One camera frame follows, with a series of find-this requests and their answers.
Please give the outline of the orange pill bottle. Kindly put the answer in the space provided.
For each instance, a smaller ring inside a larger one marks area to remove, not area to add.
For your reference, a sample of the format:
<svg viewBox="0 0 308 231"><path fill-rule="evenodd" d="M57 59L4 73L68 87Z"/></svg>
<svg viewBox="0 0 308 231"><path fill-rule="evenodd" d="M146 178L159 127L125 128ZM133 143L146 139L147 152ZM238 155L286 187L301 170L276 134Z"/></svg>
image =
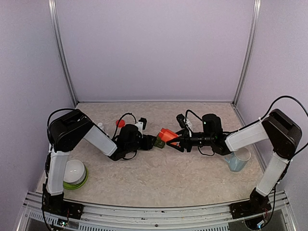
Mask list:
<svg viewBox="0 0 308 231"><path fill-rule="evenodd" d="M164 141L167 142L169 140L172 140L174 138L178 137L178 134L176 134L175 132L167 129L167 128L162 128L159 133L158 133L158 137Z"/></svg>

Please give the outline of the orange bottle cap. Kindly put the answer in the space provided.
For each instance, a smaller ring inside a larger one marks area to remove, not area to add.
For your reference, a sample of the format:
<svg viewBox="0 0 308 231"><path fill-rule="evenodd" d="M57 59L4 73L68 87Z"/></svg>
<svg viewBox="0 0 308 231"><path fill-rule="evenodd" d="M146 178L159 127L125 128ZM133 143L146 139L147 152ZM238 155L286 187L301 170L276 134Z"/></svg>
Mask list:
<svg viewBox="0 0 308 231"><path fill-rule="evenodd" d="M126 125L125 120L123 120L123 119L117 120L116 125L117 125L118 128L124 127Z"/></svg>

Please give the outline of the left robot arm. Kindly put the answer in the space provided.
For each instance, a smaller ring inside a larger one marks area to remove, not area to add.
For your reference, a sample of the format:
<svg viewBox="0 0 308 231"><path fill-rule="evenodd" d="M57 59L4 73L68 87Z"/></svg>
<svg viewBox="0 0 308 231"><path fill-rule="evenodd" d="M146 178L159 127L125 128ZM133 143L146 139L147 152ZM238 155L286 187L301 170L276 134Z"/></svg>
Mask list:
<svg viewBox="0 0 308 231"><path fill-rule="evenodd" d="M46 163L45 187L51 195L48 205L57 214L67 210L67 202L58 195L64 192L63 181L68 156L82 140L89 142L113 161L127 160L127 154L136 154L138 150L151 150L157 140L156 136L143 133L147 124L143 117L133 124L116 128L114 135L110 137L79 109L66 108L65 111L66 114L54 121L47 121L50 151Z"/></svg>

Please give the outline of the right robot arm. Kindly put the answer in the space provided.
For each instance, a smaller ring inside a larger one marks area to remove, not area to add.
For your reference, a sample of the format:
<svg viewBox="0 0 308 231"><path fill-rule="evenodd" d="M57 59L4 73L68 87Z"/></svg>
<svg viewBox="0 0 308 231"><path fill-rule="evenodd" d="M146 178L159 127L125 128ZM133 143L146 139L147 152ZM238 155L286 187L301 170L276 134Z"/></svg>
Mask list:
<svg viewBox="0 0 308 231"><path fill-rule="evenodd" d="M269 195L296 155L302 138L301 128L279 109L274 109L264 118L233 133L223 131L221 119L215 114L205 114L201 121L202 132L192 132L186 127L180 131L178 137L168 140L166 145L180 152L190 152L194 146L209 146L214 153L224 156L263 140L270 141L273 155L256 186L255 191L259 195L255 195L246 203L249 213L257 213L265 205L263 197Z"/></svg>

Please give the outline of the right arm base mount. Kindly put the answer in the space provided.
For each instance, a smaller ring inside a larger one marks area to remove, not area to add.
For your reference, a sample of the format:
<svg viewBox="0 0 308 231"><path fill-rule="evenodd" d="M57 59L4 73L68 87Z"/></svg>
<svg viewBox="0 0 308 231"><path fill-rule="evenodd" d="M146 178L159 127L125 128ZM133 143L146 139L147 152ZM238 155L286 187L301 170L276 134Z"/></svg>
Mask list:
<svg viewBox="0 0 308 231"><path fill-rule="evenodd" d="M232 203L229 207L233 219L248 217L271 210L268 196L251 197L246 201Z"/></svg>

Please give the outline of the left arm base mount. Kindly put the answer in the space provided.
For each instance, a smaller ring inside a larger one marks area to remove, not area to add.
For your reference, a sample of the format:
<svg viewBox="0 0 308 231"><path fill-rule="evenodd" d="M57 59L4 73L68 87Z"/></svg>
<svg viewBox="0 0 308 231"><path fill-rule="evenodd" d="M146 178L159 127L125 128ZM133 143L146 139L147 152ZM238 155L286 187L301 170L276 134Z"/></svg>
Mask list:
<svg viewBox="0 0 308 231"><path fill-rule="evenodd" d="M81 219L83 204L64 200L64 193L52 196L44 193L42 196L42 210L66 218Z"/></svg>

